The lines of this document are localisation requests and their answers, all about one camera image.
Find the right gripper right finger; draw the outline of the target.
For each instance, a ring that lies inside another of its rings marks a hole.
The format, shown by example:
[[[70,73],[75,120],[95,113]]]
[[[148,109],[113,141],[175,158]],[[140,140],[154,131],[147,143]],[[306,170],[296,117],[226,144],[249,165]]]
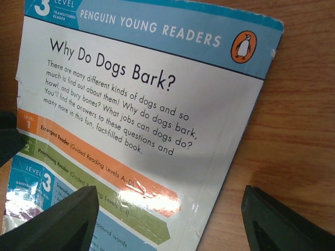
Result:
[[[241,212],[251,250],[334,250],[333,234],[258,187],[245,187]]]

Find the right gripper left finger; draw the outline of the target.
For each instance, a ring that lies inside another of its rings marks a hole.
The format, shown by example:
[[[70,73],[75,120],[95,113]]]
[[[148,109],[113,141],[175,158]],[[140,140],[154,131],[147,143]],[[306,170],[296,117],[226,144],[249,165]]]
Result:
[[[1,250],[89,250],[99,202],[85,186],[1,236]]]

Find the dog reader paperback book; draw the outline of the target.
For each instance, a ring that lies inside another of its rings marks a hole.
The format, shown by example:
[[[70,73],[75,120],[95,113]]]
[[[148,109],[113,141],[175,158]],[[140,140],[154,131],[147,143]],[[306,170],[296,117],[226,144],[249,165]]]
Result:
[[[195,250],[283,33],[192,1],[25,1],[3,232],[95,186],[90,250]]]

